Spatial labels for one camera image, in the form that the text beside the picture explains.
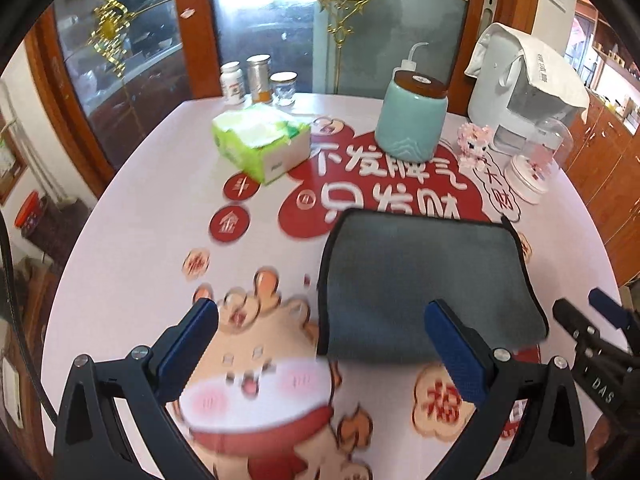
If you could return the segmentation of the purple and grey towel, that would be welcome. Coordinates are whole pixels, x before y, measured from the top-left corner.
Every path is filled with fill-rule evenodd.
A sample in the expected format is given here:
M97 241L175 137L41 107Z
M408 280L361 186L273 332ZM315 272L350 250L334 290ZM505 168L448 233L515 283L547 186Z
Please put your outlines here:
M518 233L499 222L349 208L322 252L317 352L337 361L434 362L424 310L442 300L491 348L535 347L549 323Z

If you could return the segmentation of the wooden cabinet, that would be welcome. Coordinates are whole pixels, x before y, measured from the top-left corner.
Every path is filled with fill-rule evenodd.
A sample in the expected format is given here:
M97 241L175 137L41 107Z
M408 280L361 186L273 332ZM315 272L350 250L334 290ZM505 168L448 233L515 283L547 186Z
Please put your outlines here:
M585 116L570 125L574 148L565 164L586 205L616 278L639 277L639 130L629 129L590 92Z

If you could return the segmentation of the glass dome pink ornament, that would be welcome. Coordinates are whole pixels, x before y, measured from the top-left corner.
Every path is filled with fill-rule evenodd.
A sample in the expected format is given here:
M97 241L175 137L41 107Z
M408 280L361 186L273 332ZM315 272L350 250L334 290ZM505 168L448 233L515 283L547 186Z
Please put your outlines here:
M559 119L541 119L521 151L506 164L506 183L524 202L539 204L550 191L573 145L570 129Z

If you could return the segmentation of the pink block figurine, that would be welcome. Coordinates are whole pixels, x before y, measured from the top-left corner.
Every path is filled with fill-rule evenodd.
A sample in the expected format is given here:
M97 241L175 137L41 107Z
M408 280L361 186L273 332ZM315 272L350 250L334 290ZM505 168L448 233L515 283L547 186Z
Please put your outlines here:
M486 167L485 154L494 138L494 130L466 122L457 132L459 166L477 171Z

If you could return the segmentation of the red lidded container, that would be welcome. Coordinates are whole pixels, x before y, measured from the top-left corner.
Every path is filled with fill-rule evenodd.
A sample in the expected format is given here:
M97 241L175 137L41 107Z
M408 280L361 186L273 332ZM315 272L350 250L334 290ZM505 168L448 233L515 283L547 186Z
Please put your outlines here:
M17 211L14 219L14 226L17 229L21 229L26 226L27 221L32 216L38 216L41 212L40 197L37 191L32 191L25 198L21 208Z

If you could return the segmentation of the pink cartoon tablecloth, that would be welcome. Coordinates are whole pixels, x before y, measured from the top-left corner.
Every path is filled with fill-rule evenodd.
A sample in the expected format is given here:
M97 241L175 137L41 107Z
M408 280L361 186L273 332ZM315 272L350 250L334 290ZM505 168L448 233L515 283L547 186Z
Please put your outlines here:
M451 114L434 162L400 174L376 150L382 104L354 96L302 94L293 112L311 125L314 150L292 176L244 182L214 144L221 100L178 106L114 177L70 254L56 291L41 381L62 399L73 360L122 358L152 344L206 292L242 295L266 271L283 300L317 301L326 233L347 206L508 217L532 246L527 272L545 309L566 298L588 308L588 292L618 295L616 267L590 213L565 174L538 205L503 179L506 158L492 154L484 174L460 169Z

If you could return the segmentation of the white water dispenser appliance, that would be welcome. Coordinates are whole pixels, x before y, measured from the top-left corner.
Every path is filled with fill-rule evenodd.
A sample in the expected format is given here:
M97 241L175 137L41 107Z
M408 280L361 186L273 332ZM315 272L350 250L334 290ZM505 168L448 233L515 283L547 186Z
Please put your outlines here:
M536 122L552 117L570 126L580 111L530 84L521 55L511 63L498 58L507 53L506 40L489 47L489 65L482 68L480 79L473 78L468 117L494 130L494 150L513 154L533 135Z

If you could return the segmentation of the white cloth cover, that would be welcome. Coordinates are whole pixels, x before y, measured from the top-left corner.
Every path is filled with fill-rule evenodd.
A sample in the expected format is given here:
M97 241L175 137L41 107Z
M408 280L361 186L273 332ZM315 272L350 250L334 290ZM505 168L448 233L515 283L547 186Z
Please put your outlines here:
M519 55L523 58L527 80L536 89L560 98L565 104L580 111L580 119L585 122L590 105L590 97L578 73L558 52L540 39L527 32L492 23L477 39L470 62L464 71L466 76L480 79L484 66L488 66L488 51L497 40L506 40L507 54L499 54L511 63Z

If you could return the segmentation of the teal ceramic jar, wooden lid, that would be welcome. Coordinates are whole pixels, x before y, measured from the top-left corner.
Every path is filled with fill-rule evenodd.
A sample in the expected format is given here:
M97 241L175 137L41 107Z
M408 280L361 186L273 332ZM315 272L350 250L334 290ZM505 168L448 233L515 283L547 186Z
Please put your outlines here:
M412 70L396 70L374 130L380 149L403 162L428 162L447 115L448 87Z

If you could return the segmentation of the green tissue box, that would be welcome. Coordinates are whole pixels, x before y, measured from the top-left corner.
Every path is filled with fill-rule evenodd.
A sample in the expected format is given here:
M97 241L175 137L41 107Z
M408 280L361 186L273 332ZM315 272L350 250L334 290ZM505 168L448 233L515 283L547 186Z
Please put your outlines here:
M310 125L264 103L225 110L212 121L218 152L254 181L268 184L310 155Z

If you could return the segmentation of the small glass jar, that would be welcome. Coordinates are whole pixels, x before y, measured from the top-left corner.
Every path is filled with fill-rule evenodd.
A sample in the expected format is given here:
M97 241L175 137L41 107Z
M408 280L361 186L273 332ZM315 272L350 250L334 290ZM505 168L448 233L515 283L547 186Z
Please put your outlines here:
M286 107L294 104L297 74L292 70L277 72L270 76L273 102L277 106Z

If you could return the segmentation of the white bottle with red label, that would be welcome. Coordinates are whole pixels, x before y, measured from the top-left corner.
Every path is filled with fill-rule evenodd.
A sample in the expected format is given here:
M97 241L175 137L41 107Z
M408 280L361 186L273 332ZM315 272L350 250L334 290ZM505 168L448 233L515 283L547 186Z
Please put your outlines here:
M240 105L245 99L244 78L238 61L224 63L220 68L222 94L228 105Z

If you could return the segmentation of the wooden glass sliding door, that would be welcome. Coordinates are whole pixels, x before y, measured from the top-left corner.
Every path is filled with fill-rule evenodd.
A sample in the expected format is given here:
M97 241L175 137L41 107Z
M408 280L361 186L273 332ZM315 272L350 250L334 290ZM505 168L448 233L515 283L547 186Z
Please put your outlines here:
M475 41L530 32L538 0L53 0L25 39L53 130L101 194L179 104L216 98L221 67L264 54L300 92L380 98L412 58L465 109Z

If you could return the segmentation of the metal tin canister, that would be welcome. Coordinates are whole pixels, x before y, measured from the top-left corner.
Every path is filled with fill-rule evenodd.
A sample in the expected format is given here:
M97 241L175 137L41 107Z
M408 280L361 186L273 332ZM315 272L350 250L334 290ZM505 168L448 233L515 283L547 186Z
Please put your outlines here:
M270 103L270 55L255 54L246 59L250 97L254 103Z

